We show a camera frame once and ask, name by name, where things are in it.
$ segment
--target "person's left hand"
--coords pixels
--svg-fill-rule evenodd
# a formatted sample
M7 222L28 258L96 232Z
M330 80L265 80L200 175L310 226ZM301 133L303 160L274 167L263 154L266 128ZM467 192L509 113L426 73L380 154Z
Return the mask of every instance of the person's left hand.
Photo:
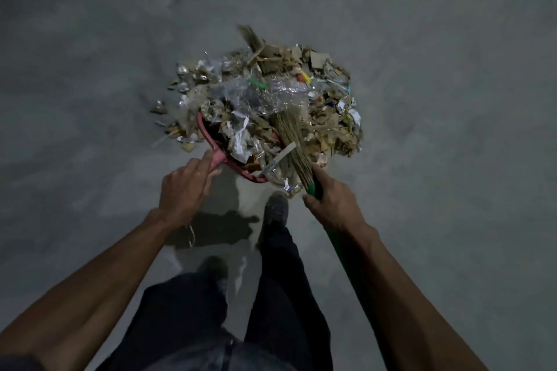
M220 174L209 173L213 151L208 150L201 160L192 158L184 167L163 178L159 213L169 229L188 224L209 194L213 179Z

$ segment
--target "pink dustpan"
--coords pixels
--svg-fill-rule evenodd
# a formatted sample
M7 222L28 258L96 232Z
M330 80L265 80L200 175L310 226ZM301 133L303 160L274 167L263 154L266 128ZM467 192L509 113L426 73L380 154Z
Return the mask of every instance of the pink dustpan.
M203 115L201 112L197 114L197 123L199 125L199 130L204 135L207 142L209 142L211 148L213 149L213 161L211 162L211 171L215 170L221 164L226 164L230 167L233 171L238 173L240 176L246 178L247 180L251 180L255 183L265 183L267 179L263 175L254 176L253 174L245 171L239 165L237 165L234 160L228 158L225 152L219 147L219 145L214 141L211 137L209 131L205 127L205 122L203 121Z

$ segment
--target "dark shoe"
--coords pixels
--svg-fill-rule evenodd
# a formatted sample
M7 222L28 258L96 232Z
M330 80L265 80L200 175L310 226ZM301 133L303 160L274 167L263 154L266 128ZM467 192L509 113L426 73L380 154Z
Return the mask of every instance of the dark shoe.
M261 247L263 240L268 237L269 229L273 225L279 224L281 227L286 226L288 220L288 198L281 191L275 191L265 204L265 212L263 214L263 225L261 233L257 241L257 247Z
M228 302L228 264L225 260L216 255L207 257L197 268L197 272L210 276L211 280L216 283L219 292Z

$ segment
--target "garbage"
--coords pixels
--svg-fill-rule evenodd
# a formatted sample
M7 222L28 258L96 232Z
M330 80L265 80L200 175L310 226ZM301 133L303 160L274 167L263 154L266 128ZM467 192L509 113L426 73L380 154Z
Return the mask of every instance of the garbage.
M211 135L229 163L265 176L293 196L303 188L287 156L295 144L283 146L271 115L295 107L303 133L300 143L310 161L321 167L327 166L328 156L352 156L359 151L363 132L350 74L328 53L301 44L269 44L249 26L238 29L249 50L220 57L205 52L197 62L178 62L178 77L168 86L176 101L165 105L158 100L151 111L169 114L166 137L175 138L187 152L205 140L197 122L200 112L205 135Z

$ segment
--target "green plastic piece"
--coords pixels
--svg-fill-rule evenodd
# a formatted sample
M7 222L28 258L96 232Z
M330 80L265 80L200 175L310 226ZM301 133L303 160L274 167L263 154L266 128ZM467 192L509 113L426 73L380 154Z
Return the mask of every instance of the green plastic piece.
M258 81L257 79L248 79L247 81L252 85L259 86L262 90L267 89L267 85L265 85L265 83L261 81Z
M315 197L315 182L311 182L311 185L308 186L306 192L309 193L312 197Z

